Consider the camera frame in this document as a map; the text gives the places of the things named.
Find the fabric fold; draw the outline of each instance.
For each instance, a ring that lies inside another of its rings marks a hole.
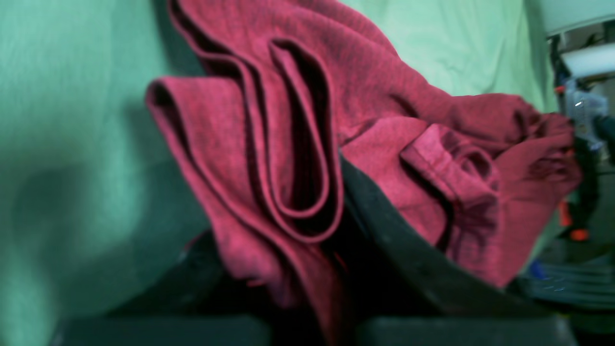
[[[329,344],[345,321],[320,247],[343,211],[340,149],[428,242],[448,237],[442,250],[497,286],[579,181],[564,117],[514,95],[448,95],[341,3],[171,0],[169,11],[208,76],[154,81],[147,103],[222,261],[281,307],[308,303]]]

